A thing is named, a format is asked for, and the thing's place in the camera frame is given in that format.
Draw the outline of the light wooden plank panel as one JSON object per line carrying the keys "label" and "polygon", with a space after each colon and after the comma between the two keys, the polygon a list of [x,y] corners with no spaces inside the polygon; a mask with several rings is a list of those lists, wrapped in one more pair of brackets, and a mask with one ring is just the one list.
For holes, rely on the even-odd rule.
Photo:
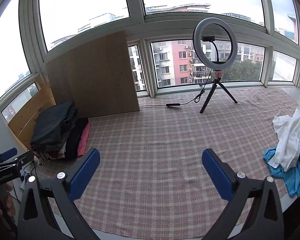
{"label": "light wooden plank panel", "polygon": [[49,83],[42,85],[32,97],[8,123],[10,131],[27,150],[33,136],[34,126],[40,113],[56,104]]}

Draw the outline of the white power strip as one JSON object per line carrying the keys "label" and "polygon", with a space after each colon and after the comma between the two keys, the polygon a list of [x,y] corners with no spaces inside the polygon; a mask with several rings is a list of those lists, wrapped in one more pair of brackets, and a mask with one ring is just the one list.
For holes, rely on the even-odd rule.
{"label": "white power strip", "polygon": [[32,174],[32,173],[27,173],[27,172],[22,172],[21,173],[21,182],[20,182],[20,184],[19,184],[19,188],[21,189],[21,190],[25,190],[25,185],[26,185],[26,183],[28,182],[28,180],[29,180],[29,178],[31,177],[31,176],[34,176],[34,174]]}

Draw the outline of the white shirt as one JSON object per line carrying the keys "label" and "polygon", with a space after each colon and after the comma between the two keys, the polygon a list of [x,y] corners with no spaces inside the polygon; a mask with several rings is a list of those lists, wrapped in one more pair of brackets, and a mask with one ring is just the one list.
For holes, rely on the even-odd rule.
{"label": "white shirt", "polygon": [[272,123],[279,142],[268,164],[273,168],[281,166],[287,172],[296,166],[300,156],[300,106],[292,116],[275,116]]}

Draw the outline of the stack of dark folded clothes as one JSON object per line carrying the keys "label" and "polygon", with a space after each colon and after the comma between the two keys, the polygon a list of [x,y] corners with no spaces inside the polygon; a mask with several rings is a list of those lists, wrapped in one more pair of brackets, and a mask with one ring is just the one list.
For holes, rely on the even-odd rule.
{"label": "stack of dark folded clothes", "polygon": [[66,160],[75,160],[88,122],[88,118],[79,117],[74,100],[51,106],[38,115],[31,150],[51,159],[58,159],[62,154]]}

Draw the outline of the blue garment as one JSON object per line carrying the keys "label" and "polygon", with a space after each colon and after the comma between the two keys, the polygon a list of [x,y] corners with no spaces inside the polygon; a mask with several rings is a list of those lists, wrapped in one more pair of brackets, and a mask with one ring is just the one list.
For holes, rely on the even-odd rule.
{"label": "blue garment", "polygon": [[281,166],[273,168],[269,164],[267,165],[272,177],[284,180],[291,197],[295,195],[300,197],[300,155],[296,167],[290,168],[287,172],[284,172]]}

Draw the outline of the pink plaid cloth mat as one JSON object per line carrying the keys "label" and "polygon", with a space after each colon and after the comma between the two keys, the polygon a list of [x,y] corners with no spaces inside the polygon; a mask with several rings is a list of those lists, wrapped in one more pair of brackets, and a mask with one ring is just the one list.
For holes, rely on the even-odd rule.
{"label": "pink plaid cloth mat", "polygon": [[133,238],[205,235],[222,200],[205,168],[211,148],[236,172],[269,175],[263,154],[278,143],[272,120],[298,103],[280,88],[217,90],[204,113],[192,94],[141,98],[138,112],[91,118],[88,148],[101,162],[75,204],[91,228]]}

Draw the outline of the pink folded garment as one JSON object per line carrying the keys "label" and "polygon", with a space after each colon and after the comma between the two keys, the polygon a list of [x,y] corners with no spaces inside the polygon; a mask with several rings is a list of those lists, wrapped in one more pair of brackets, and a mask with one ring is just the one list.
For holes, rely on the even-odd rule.
{"label": "pink folded garment", "polygon": [[83,129],[81,139],[79,141],[78,150],[77,150],[77,156],[81,157],[85,154],[85,150],[87,148],[88,144],[88,138],[89,138],[89,132],[91,128],[91,123],[88,122],[85,128]]}

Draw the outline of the large brown particle board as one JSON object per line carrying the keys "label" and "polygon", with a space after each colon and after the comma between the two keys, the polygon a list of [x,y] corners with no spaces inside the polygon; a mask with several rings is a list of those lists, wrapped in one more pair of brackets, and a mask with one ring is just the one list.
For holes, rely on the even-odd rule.
{"label": "large brown particle board", "polygon": [[55,102],[73,100],[81,117],[139,110],[124,31],[71,49],[46,70]]}

